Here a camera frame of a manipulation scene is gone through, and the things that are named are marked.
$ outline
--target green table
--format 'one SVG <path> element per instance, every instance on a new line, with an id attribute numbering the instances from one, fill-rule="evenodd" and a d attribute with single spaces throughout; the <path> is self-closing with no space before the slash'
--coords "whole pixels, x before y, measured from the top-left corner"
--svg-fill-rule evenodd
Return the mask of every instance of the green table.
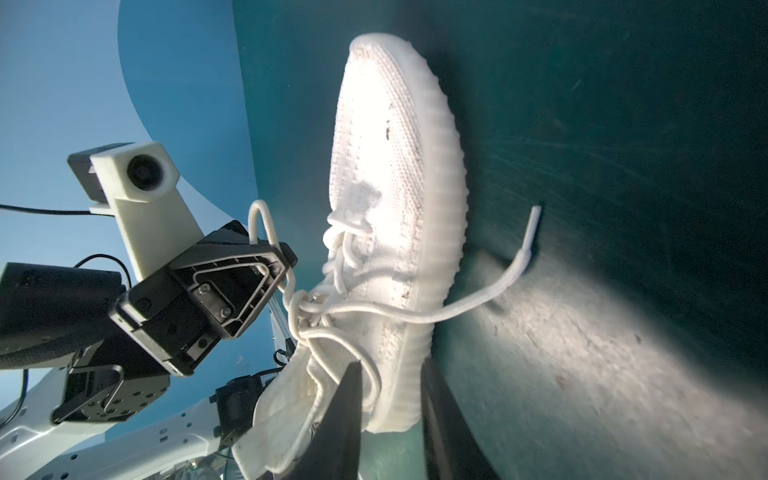
<path id="1" fill-rule="evenodd" d="M 466 152 L 451 298 L 493 281 L 532 204 L 535 259 L 437 326 L 433 354 L 502 478 L 768 478 L 764 6 L 234 0 L 260 196 L 321 280 L 347 46 L 387 31 L 440 78 Z M 419 427 L 365 478 L 423 478 Z"/>

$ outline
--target camera lens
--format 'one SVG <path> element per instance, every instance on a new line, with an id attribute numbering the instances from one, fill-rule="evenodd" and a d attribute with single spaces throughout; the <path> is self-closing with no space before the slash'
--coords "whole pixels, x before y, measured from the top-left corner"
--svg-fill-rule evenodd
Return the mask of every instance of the camera lens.
<path id="1" fill-rule="evenodd" d="M 163 168 L 154 157 L 137 155 L 128 163 L 128 178 L 142 190 L 154 190 L 163 181 Z"/>

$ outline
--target shoelace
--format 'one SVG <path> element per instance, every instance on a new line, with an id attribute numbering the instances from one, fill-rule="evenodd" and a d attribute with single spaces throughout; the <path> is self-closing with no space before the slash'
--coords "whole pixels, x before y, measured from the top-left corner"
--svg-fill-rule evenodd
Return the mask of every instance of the shoelace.
<path id="1" fill-rule="evenodd" d="M 269 207 L 263 200 L 256 200 L 250 206 L 248 213 L 250 243 L 256 244 L 259 241 L 257 227 L 259 214 L 261 214 L 264 222 L 266 238 L 270 245 L 280 248 L 272 215 L 270 214 Z M 352 242 L 355 237 L 371 234 L 372 231 L 363 218 L 359 217 L 350 220 L 345 218 L 340 212 L 334 211 L 328 216 L 328 222 L 331 224 L 331 227 L 323 235 L 323 242 L 329 248 L 328 262 L 323 265 L 323 274 L 326 275 L 325 280 L 309 292 L 305 290 L 295 291 L 296 276 L 293 269 L 289 268 L 285 283 L 280 285 L 280 291 L 283 293 L 283 305 L 288 312 L 290 333 L 297 342 L 305 343 L 310 348 L 315 360 L 337 385 L 341 382 L 343 372 L 337 372 L 328 363 L 325 354 L 315 340 L 332 340 L 357 358 L 361 362 L 362 368 L 371 383 L 371 390 L 363 401 L 363 408 L 372 409 L 376 402 L 378 402 L 381 392 L 379 370 L 367 351 L 351 335 L 333 325 L 331 315 L 334 313 L 367 312 L 377 313 L 407 323 L 437 323 L 461 315 L 489 300 L 493 300 L 515 283 L 525 272 L 528 262 L 531 261 L 531 246 L 540 216 L 540 206 L 536 205 L 531 208 L 531 215 L 525 228 L 523 244 L 515 254 L 512 263 L 498 280 L 440 309 L 431 312 L 415 312 L 376 302 L 346 299 L 347 288 L 343 279 L 344 264 L 349 264 L 352 268 L 359 268 L 360 266 L 360 260 L 352 252 Z"/>

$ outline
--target sneaker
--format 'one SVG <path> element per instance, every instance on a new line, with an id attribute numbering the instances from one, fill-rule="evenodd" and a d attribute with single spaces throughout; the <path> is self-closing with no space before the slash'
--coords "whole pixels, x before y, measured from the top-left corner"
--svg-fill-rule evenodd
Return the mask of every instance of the sneaker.
<path id="1" fill-rule="evenodd" d="M 534 207 L 523 247 L 494 284 L 443 307 L 462 257 L 464 154 L 438 79 L 410 43 L 371 34 L 349 46 L 329 182 L 325 280 L 281 287 L 298 347 L 266 388 L 233 452 L 247 478 L 289 470 L 323 418 L 349 362 L 363 367 L 362 429 L 402 432 L 421 416 L 419 371 L 436 322 L 486 302 L 515 282 L 531 257 Z M 266 204 L 251 207 L 256 241 Z"/>

